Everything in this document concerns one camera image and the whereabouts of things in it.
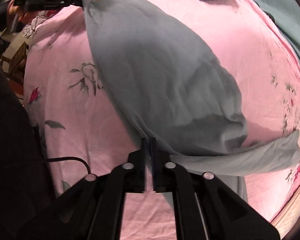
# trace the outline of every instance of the black cable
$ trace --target black cable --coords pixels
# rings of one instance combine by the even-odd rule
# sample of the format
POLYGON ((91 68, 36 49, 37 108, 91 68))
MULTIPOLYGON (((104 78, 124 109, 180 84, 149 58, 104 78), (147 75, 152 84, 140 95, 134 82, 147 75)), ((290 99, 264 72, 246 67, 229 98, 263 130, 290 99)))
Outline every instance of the black cable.
POLYGON ((9 168, 11 166, 17 166, 20 164, 25 164, 25 163, 54 163, 54 162, 61 162, 61 161, 79 161, 84 164, 84 166, 87 169, 88 174, 91 174, 91 170, 89 165, 86 163, 85 160, 78 158, 78 157, 60 157, 60 158, 50 158, 50 159, 42 159, 42 160, 32 160, 32 161, 24 161, 24 162, 19 162, 19 163, 12 163, 7 166, 4 166, 3 168, 9 168))

